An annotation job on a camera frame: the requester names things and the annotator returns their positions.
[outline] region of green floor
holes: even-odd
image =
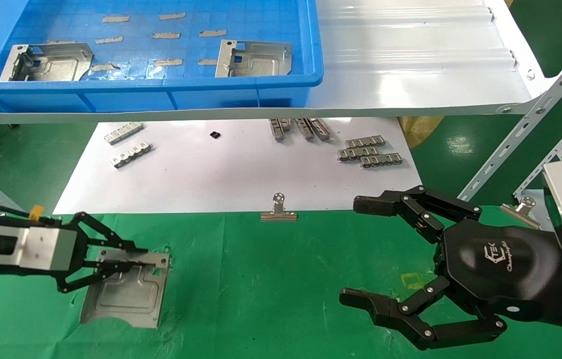
[[[562,68],[561,0],[516,0],[514,17],[543,71]],[[427,186],[457,194],[520,116],[450,116],[412,150]],[[24,208],[54,208],[94,124],[0,125],[0,189]],[[474,198],[511,192],[562,136],[562,101]],[[513,223],[494,209],[486,220]],[[348,211],[302,213],[295,225],[262,225],[256,214],[106,216],[115,231],[150,248],[172,247],[176,267],[162,328],[117,321],[77,327],[83,298],[55,293],[48,279],[0,277],[4,358],[562,358],[562,329],[510,325],[498,343],[416,352],[336,300],[342,286],[407,295],[401,275],[431,279],[431,246],[402,222]],[[441,305],[431,318],[462,318]]]

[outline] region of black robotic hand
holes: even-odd
[[[479,207],[423,186],[356,197],[354,211],[399,215],[437,245],[438,277],[402,303],[341,290],[341,304],[368,311],[374,325],[399,331],[420,350],[493,341],[507,329],[498,315],[562,327],[562,251],[554,233],[483,225]],[[429,211],[456,224],[445,230]],[[433,327],[420,320],[418,314],[442,296],[476,319]]]

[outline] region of yellow tape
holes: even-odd
[[[30,214],[28,214],[28,219],[34,220],[35,222],[39,222],[39,218],[41,213],[43,212],[43,207],[39,206],[39,204],[35,204],[34,207],[30,210]]]

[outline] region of green mat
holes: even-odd
[[[494,343],[418,352],[399,333],[343,307],[343,287],[408,296],[431,273],[434,247],[399,218],[303,212],[296,223],[258,213],[98,216],[123,238],[170,250],[174,266],[158,330],[78,322],[85,289],[51,278],[0,276],[0,358],[562,358],[562,329],[508,321]],[[494,207],[481,222],[517,224]],[[466,320],[443,299],[432,323]]]

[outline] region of blue crate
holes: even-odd
[[[160,14],[186,13],[160,20]],[[130,16],[103,22],[104,16]],[[200,37],[203,30],[225,36]],[[178,39],[153,39],[180,32]],[[123,36],[117,43],[101,38]],[[293,44],[285,76],[216,79],[222,39]],[[87,42],[92,64],[119,70],[89,71],[73,82],[0,82],[0,112],[125,112],[222,107],[303,107],[324,69],[315,0],[0,0],[0,75],[12,45]],[[181,58],[180,66],[154,66]]]

